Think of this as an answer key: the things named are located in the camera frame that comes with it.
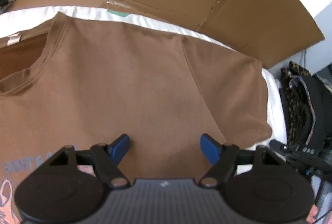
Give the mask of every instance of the clothing tag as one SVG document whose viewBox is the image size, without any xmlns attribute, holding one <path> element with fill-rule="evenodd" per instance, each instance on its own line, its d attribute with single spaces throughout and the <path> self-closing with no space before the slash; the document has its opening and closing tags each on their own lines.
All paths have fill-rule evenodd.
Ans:
<svg viewBox="0 0 332 224">
<path fill-rule="evenodd" d="M 21 39 L 21 34 L 20 33 L 16 33 L 16 34 L 12 34 L 12 35 L 9 35 L 9 40 L 7 42 L 7 46 L 10 46 L 12 44 L 16 44 L 20 41 Z"/>
</svg>

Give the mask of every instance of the brown t-shirt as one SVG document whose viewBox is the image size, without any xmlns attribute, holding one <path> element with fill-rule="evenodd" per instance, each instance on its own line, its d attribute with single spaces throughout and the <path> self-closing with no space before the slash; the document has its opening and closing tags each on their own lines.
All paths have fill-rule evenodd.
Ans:
<svg viewBox="0 0 332 224">
<path fill-rule="evenodd" d="M 16 186 L 66 144 L 89 149 L 127 133 L 119 168 L 130 180 L 199 179 L 210 168 L 202 133 L 241 148 L 271 135 L 262 64 L 239 52 L 61 13 L 21 35 L 11 46 L 0 40 L 0 210 L 9 224 L 18 221 Z"/>
</svg>

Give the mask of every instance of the white fabric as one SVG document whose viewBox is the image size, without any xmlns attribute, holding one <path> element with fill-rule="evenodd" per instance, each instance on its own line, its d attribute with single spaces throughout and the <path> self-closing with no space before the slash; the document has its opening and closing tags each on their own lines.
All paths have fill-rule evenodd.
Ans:
<svg viewBox="0 0 332 224">
<path fill-rule="evenodd" d="M 216 43 L 220 46 L 227 47 L 226 45 L 200 33 L 193 32 L 182 27 L 168 24 L 155 19 L 147 18 L 144 16 L 130 14 L 126 17 L 120 17 L 116 14 L 112 14 L 107 9 L 78 7 L 78 6 L 50 6 L 50 7 L 38 7 L 33 9 L 17 10 L 0 15 L 0 38 L 15 34 L 19 31 L 29 30 L 52 19 L 56 13 L 60 11 L 67 16 L 76 17 L 80 19 L 89 20 L 109 20 L 120 21 L 135 24 L 141 27 L 174 32 L 177 34 L 188 35 L 203 39 L 208 42 Z M 278 91 L 278 85 L 272 76 L 272 74 L 266 69 L 262 70 L 262 76 L 266 81 L 268 88 L 268 106 L 267 106 L 267 122 L 272 128 L 272 136 L 270 139 L 265 140 L 259 144 L 267 145 L 271 139 L 276 139 L 282 143 L 286 143 L 286 125 L 283 116 L 283 108 L 281 105 L 281 99 Z M 253 145 L 249 149 L 254 150 L 257 144 Z M 243 172 L 250 169 L 250 167 L 239 167 L 238 172 Z"/>
</svg>

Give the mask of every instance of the green patch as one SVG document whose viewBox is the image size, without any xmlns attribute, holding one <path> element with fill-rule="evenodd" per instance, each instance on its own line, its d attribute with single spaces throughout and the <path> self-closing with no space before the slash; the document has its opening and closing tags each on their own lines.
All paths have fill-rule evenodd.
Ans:
<svg viewBox="0 0 332 224">
<path fill-rule="evenodd" d="M 112 13 L 114 15 L 117 15 L 119 17 L 123 17 L 123 18 L 127 17 L 128 15 L 130 15 L 130 13 L 124 13 L 124 12 L 115 11 L 115 10 L 111 10 L 111 9 L 107 10 L 107 12 Z"/>
</svg>

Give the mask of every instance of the gray ribbed panel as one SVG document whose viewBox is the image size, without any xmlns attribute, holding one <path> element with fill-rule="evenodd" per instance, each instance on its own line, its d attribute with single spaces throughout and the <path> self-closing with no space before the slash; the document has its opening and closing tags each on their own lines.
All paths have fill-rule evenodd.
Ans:
<svg viewBox="0 0 332 224">
<path fill-rule="evenodd" d="M 257 224 L 231 210 L 218 191 L 192 179 L 137 179 L 111 193 L 102 207 L 77 224 Z M 293 224 L 306 224 L 303 221 Z"/>
</svg>

